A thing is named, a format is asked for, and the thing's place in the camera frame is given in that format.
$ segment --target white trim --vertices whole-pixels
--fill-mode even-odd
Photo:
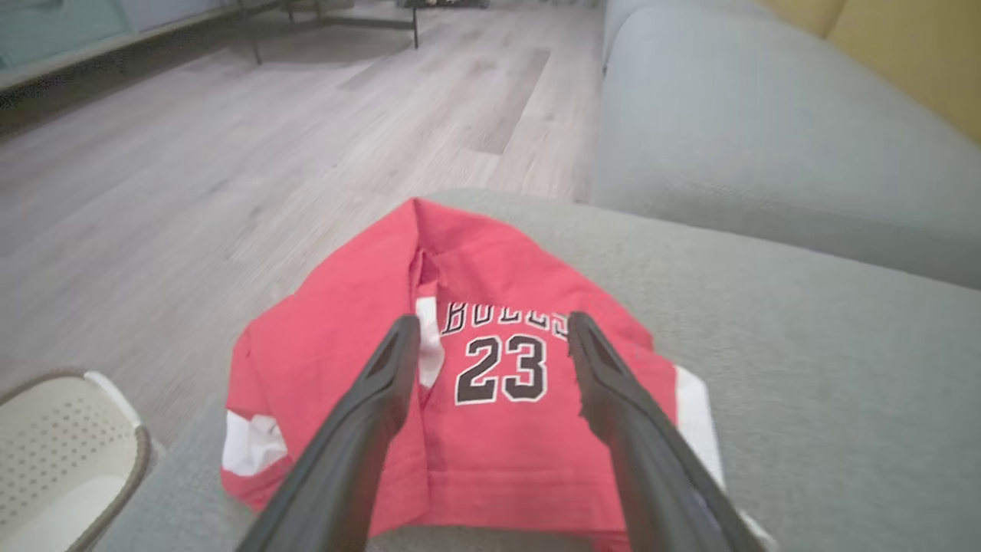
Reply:
[[[248,477],[286,456],[286,443],[276,419],[254,415],[252,419],[228,412],[222,469]]]
[[[708,403],[708,388],[698,376],[679,365],[675,385],[678,401],[678,431],[688,441],[705,469],[712,474],[715,482],[725,488],[722,476],[722,461],[719,459],[719,444],[715,438],[715,425]]]
[[[85,381],[95,385],[109,396],[113,404],[116,405],[116,408],[129,420],[129,424],[132,425],[133,429],[143,425],[143,421],[139,419],[136,409],[126,400],[119,387],[116,387],[113,382],[109,381],[108,377],[96,371],[87,371],[83,377]]]
[[[419,317],[419,385],[429,389],[436,383],[446,353],[439,341],[439,321],[436,316],[436,298],[421,297],[416,300],[416,316]]]

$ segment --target sofa cushion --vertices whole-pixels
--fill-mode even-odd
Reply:
[[[601,118],[592,204],[981,289],[981,149],[800,30],[639,10]]]
[[[701,376],[730,493],[784,549],[959,552],[981,542],[981,292],[582,205],[474,191],[432,199],[515,225]],[[97,552],[231,550],[251,516],[221,487],[224,429],[216,400]],[[575,545],[404,527],[369,550]]]
[[[695,10],[722,10],[764,18],[774,17],[768,9],[754,0],[608,0],[606,2],[606,16],[603,21],[602,60],[604,69],[620,27],[631,14],[648,6],[678,6]]]

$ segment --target yellow cushion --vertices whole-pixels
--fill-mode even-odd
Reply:
[[[784,21],[824,37],[835,24],[845,0],[759,0]]]
[[[981,143],[981,0],[848,0],[828,39]]]

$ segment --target light green cabinet drawer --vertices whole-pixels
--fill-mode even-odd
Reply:
[[[0,52],[15,66],[126,33],[115,0],[0,0]]]

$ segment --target laundry basket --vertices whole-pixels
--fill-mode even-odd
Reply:
[[[139,416],[98,372],[52,373],[0,396],[0,551],[86,549],[149,456]]]

